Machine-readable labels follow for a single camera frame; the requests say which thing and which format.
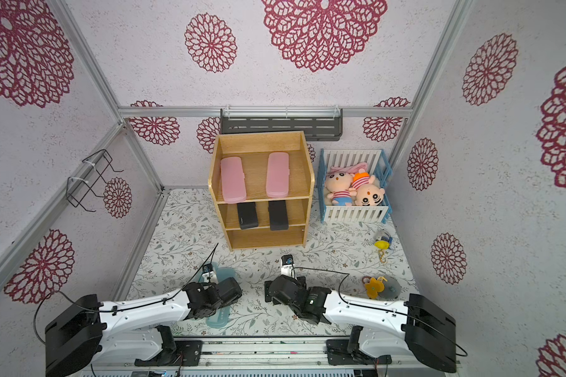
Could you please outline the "pink pencil case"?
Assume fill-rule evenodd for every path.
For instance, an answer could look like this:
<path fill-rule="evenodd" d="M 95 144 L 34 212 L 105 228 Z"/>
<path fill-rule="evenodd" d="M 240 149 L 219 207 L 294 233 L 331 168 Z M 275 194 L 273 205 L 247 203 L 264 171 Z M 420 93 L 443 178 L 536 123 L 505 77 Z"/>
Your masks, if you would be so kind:
<path fill-rule="evenodd" d="M 289 154 L 272 152 L 267 162 L 266 193 L 270 198 L 285 198 L 289 195 Z"/>
<path fill-rule="evenodd" d="M 239 156 L 221 159 L 221 186 L 226 204 L 239 204 L 246 201 L 245 173 Z"/>

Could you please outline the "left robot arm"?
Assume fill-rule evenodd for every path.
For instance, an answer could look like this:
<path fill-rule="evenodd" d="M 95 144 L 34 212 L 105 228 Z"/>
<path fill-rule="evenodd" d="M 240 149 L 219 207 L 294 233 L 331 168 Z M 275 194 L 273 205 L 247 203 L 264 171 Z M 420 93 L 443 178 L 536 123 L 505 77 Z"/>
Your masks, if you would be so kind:
<path fill-rule="evenodd" d="M 190 282 L 163 295 L 127 302 L 78 299 L 45 328 L 47 376 L 69 376 L 92 363 L 136 366 L 182 364 L 187 353 L 171 325 L 211 317 L 242 297 L 232 277 L 215 283 Z"/>

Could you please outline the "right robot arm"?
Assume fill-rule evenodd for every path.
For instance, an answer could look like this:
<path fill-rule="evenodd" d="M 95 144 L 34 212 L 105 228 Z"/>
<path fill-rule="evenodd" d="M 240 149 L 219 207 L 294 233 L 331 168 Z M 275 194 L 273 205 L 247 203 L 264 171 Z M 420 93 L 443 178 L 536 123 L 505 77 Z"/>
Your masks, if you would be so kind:
<path fill-rule="evenodd" d="M 457 372 L 456 321 L 423 295 L 382 302 L 307 287 L 286 275 L 267 281 L 265 294 L 312 325 L 351 325 L 347 353 L 355 360 L 412 355 L 431 369 Z"/>

